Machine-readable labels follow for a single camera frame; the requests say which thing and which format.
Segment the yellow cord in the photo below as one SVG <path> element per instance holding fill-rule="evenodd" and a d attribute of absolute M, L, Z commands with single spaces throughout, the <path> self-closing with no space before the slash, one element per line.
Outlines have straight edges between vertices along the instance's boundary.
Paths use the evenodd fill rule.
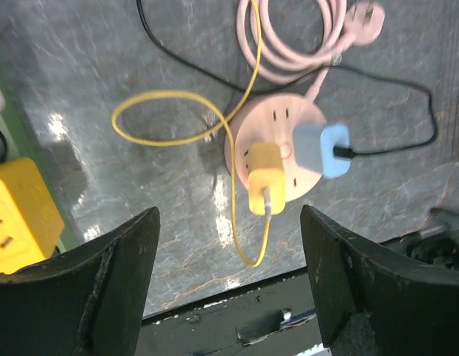
<path fill-rule="evenodd" d="M 259 66 L 260 66 L 260 59 L 262 55 L 262 28 L 260 24 L 260 14 L 259 14 L 259 8 L 257 6 L 256 0 L 251 0 L 252 4 L 252 9 L 254 11 L 254 14 L 256 16 L 256 23 L 257 23 L 257 57 L 256 57 L 256 64 L 254 66 L 254 72 L 252 73 L 251 80 L 248 84 L 248 87 L 245 89 L 244 95 L 242 96 L 241 100 L 239 103 L 236 105 L 236 107 L 232 110 L 232 112 L 224 117 L 224 115 L 221 113 L 221 111 L 216 107 L 215 104 L 210 102 L 208 99 L 206 99 L 204 96 L 201 96 L 197 93 L 192 93 L 189 91 L 181 91 L 181 90 L 158 90 L 158 91 L 147 91 L 145 93 L 137 94 L 135 96 L 132 96 L 131 98 L 125 100 L 123 103 L 121 103 L 116 110 L 112 113 L 112 127 L 113 129 L 123 138 L 125 138 L 128 141 L 138 143 L 140 145 L 147 145 L 147 146 L 154 146 L 154 147 L 169 147 L 169 146 L 179 146 L 179 145 L 186 145 L 188 143 L 193 143 L 196 141 L 199 141 L 200 139 L 203 139 L 211 134 L 214 134 L 216 131 L 218 131 L 220 128 L 224 127 L 228 134 L 228 140 L 229 144 L 231 146 L 231 224 L 232 224 L 232 231 L 233 231 L 233 240 L 234 240 L 234 245 L 236 246 L 237 253 L 241 256 L 242 260 L 247 263 L 248 266 L 250 267 L 257 267 L 262 260 L 264 259 L 265 256 L 265 251 L 267 249 L 267 242 L 268 242 L 268 231 L 270 228 L 270 221 L 271 218 L 267 217 L 265 218 L 265 227 L 264 227 L 264 235 L 262 239 L 262 247 L 260 249 L 259 257 L 255 262 L 250 261 L 242 251 L 239 240 L 237 239 L 237 230 L 236 230 L 236 158 L 235 158 L 235 144 L 234 144 L 234 138 L 232 136 L 231 129 L 229 128 L 228 122 L 233 119 L 237 112 L 240 110 L 240 108 L 244 105 L 245 101 L 249 97 L 249 93 L 252 90 L 252 87 L 254 86 L 254 83 L 256 81 L 257 77 L 257 72 L 259 71 Z M 137 137 L 131 136 L 128 133 L 125 133 L 120 129 L 120 127 L 117 125 L 117 119 L 119 118 L 119 115 L 130 108 L 131 106 L 134 106 L 136 104 L 139 104 L 141 102 L 146 102 L 149 100 L 158 100 L 158 99 L 189 99 L 193 100 L 195 102 L 199 102 L 212 110 L 218 119 L 221 121 L 219 124 L 213 126 L 209 130 L 199 133 L 195 136 L 190 136 L 186 137 L 184 139 L 172 139 L 172 140 L 166 140 L 166 141 L 155 141 L 151 139 L 139 139 Z"/>

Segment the coiled pink cable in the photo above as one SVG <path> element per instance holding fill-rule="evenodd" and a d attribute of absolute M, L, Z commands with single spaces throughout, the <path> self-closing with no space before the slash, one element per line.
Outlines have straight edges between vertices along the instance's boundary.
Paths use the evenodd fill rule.
<path fill-rule="evenodd" d="M 317 0 L 323 16 L 325 29 L 323 31 L 322 45 L 312 55 L 299 53 L 283 43 L 272 27 L 268 14 L 268 0 L 257 1 L 259 4 L 262 31 L 270 45 L 277 51 L 277 53 L 272 51 L 263 40 L 262 56 L 275 66 L 275 68 L 288 72 L 296 72 L 295 74 L 279 74 L 269 70 L 264 65 L 260 65 L 259 75 L 275 84 L 286 84 L 309 73 L 316 67 L 332 63 L 355 40 L 355 36 L 352 33 L 345 32 L 342 34 L 346 17 L 346 0 Z M 245 33 L 245 14 L 247 13 L 248 3 L 249 0 L 241 0 L 239 3 L 237 10 L 237 38 L 245 59 L 254 68 L 256 59 L 249 47 Z M 251 32 L 254 41 L 257 41 L 257 26 L 254 11 L 251 11 Z M 328 69 L 322 70 L 315 79 L 314 84 L 308 89 L 306 94 L 308 100 L 314 101 L 316 99 L 327 73 Z"/>

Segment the blue plug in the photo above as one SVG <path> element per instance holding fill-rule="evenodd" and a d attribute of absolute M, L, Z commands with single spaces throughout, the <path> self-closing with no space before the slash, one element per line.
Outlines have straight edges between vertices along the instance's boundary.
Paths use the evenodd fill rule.
<path fill-rule="evenodd" d="M 344 175 L 351 160 L 334 155 L 334 147 L 349 147 L 349 130 L 344 124 L 322 125 L 306 122 L 294 129 L 295 161 L 300 167 L 327 179 Z"/>

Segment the yellow adapter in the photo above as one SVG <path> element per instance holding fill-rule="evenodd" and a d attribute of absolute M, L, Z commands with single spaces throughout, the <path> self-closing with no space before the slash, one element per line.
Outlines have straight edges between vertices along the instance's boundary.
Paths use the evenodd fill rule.
<path fill-rule="evenodd" d="M 259 142 L 249 148 L 249 208 L 253 214 L 265 215 L 265 204 L 271 201 L 271 214 L 285 207 L 285 172 L 276 143 Z"/>
<path fill-rule="evenodd" d="M 64 226 L 33 160 L 0 164 L 0 272 L 50 257 Z"/>

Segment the table surface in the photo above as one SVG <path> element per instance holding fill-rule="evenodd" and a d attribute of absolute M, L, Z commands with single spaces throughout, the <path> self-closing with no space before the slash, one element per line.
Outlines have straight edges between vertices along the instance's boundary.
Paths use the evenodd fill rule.
<path fill-rule="evenodd" d="M 143 2 L 167 46 L 247 83 L 251 70 L 235 36 L 236 0 Z M 148 148 L 123 140 L 110 125 L 112 110 L 144 90 L 192 90 L 226 110 L 239 94 L 160 53 L 142 30 L 134 0 L 0 1 L 1 73 L 82 241 L 147 207 L 161 212 L 145 315 L 304 266 L 304 204 L 375 241 L 418 229 L 432 206 L 459 207 L 459 168 L 449 163 L 448 130 L 459 105 L 459 84 L 452 85 L 458 74 L 459 1 L 381 3 L 386 23 L 380 38 L 350 49 L 343 61 L 433 87 L 439 141 L 405 154 L 356 159 L 344 177 L 322 179 L 273 219 L 267 256 L 252 269 L 231 240 L 224 134 L 184 147 Z M 273 1 L 270 11 L 291 46 L 317 46 L 322 32 L 315 1 Z M 257 82 L 258 88 L 269 85 Z M 306 85 L 293 89 L 304 90 Z M 419 93 L 337 70 L 329 73 L 317 104 L 328 122 L 349 125 L 360 150 L 414 142 L 431 132 Z M 122 117 L 130 133 L 154 139 L 188 136 L 216 122 L 212 112 L 181 100 L 146 103 Z M 255 256 L 263 221 L 250 214 L 242 185 L 237 219 L 242 246 Z"/>

